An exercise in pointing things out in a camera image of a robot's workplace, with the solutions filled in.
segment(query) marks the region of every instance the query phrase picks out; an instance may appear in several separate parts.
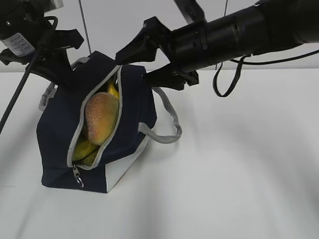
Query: gray strap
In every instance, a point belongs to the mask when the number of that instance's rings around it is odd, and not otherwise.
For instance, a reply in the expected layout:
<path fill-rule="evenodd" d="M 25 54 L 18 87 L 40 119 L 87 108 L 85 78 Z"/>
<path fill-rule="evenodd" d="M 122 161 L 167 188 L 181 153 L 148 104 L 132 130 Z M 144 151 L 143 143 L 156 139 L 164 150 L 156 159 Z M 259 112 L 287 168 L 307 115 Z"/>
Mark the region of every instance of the gray strap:
<path fill-rule="evenodd" d="M 167 112 L 173 117 L 174 119 L 174 125 L 177 129 L 176 135 L 169 135 L 169 136 L 159 136 L 154 131 L 152 131 L 145 123 L 139 123 L 139 132 L 145 134 L 146 136 L 150 137 L 151 139 L 155 140 L 158 143 L 163 144 L 171 144 L 177 142 L 183 131 L 178 121 L 177 113 L 174 109 L 174 107 L 171 105 L 167 95 L 165 92 L 158 87 L 153 88 L 153 90 L 158 93 L 161 100 L 163 101 L 164 107 L 167 110 Z"/>
<path fill-rule="evenodd" d="M 55 84 L 51 83 L 46 89 L 46 91 L 44 92 L 44 94 L 42 95 L 42 98 L 39 104 L 39 110 L 41 111 L 45 110 L 45 108 L 47 107 L 49 103 L 49 100 L 54 97 L 55 93 L 56 93 Z"/>

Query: gray zipper trim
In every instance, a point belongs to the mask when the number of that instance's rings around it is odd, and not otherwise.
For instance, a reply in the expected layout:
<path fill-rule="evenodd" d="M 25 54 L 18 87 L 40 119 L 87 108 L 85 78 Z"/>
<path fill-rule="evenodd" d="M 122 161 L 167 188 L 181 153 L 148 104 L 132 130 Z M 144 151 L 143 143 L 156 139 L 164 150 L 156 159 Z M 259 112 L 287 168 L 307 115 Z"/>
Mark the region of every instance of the gray zipper trim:
<path fill-rule="evenodd" d="M 75 146 L 76 146 L 76 143 L 78 141 L 78 138 L 81 134 L 81 131 L 82 131 L 82 128 L 83 128 L 83 125 L 84 125 L 84 112 L 85 112 L 85 107 L 86 107 L 86 104 L 88 103 L 89 99 L 109 80 L 111 79 L 114 74 L 118 73 L 118 84 L 119 84 L 119 93 L 120 93 L 120 108 L 119 108 L 119 115 L 118 115 L 118 120 L 117 120 L 117 123 L 116 123 L 116 126 L 115 126 L 115 129 L 112 133 L 112 135 L 110 136 L 110 138 L 100 147 L 99 149 L 99 152 L 97 154 L 97 157 L 95 158 L 95 161 L 94 163 L 92 164 L 91 167 L 89 166 L 83 166 L 83 165 L 77 165 L 77 167 L 80 167 L 82 169 L 85 169 L 85 170 L 91 170 L 93 168 L 96 168 L 100 161 L 101 161 L 101 157 L 102 157 L 102 154 L 103 154 L 103 151 L 105 150 L 105 148 L 109 145 L 109 143 L 111 142 L 111 140 L 113 139 L 114 137 L 114 134 L 119 126 L 119 123 L 120 123 L 120 118 L 121 118 L 121 115 L 122 115 L 122 105 L 123 105 L 123 102 L 122 102 L 122 85 L 121 85 L 121 69 L 122 69 L 122 66 L 116 66 L 111 72 L 110 74 L 100 83 L 98 84 L 88 95 L 87 97 L 85 98 L 85 100 L 83 101 L 82 103 L 82 106 L 81 106 L 81 111 L 80 111 L 80 121 L 79 121 L 79 124 L 78 124 L 78 127 L 73 135 L 73 138 L 71 140 L 71 143 L 70 143 L 70 146 L 69 146 L 69 150 L 68 150 L 68 155 L 67 155 L 67 166 L 69 168 L 72 168 L 73 167 L 73 164 L 72 164 L 72 158 L 73 158 L 73 155 L 74 155 L 74 150 L 75 150 Z"/>

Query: green banana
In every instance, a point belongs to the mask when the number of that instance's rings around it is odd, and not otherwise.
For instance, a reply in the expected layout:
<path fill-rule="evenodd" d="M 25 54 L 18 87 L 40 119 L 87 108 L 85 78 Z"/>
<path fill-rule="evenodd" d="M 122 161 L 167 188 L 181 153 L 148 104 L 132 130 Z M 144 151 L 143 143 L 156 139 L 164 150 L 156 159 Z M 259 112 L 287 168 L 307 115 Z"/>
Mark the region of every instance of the green banana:
<path fill-rule="evenodd" d="M 98 154 L 98 150 L 86 156 L 83 160 L 81 160 L 80 164 L 85 166 L 92 166 L 97 154 Z"/>
<path fill-rule="evenodd" d="M 72 162 L 84 159 L 98 148 L 99 146 L 92 144 L 89 140 L 81 135 L 76 144 Z"/>

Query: label sticker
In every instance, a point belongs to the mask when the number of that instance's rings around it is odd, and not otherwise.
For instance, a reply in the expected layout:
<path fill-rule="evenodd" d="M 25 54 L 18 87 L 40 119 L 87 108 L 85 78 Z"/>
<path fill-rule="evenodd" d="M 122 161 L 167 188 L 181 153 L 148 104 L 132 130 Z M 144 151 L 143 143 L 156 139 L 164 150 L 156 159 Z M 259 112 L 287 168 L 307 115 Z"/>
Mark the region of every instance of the label sticker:
<path fill-rule="evenodd" d="M 27 41 L 24 36 L 22 36 L 21 33 L 16 33 L 12 37 L 9 37 L 2 42 L 17 57 L 23 57 L 35 51 L 35 48 L 30 44 L 30 42 Z"/>

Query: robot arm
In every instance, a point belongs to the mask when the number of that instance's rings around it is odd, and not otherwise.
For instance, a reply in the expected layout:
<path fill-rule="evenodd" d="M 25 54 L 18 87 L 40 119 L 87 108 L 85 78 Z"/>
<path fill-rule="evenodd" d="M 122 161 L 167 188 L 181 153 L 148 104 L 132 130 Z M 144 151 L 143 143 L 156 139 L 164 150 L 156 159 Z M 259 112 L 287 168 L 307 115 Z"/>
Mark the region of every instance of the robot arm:
<path fill-rule="evenodd" d="M 145 75 L 150 86 L 182 90 L 185 83 L 198 84 L 198 69 L 319 42 L 318 0 L 260 0 L 212 22 L 195 0 L 175 2 L 189 25 L 170 31 L 156 17 L 146 20 L 116 57 L 118 64 L 152 62 L 160 48 L 171 63 Z"/>

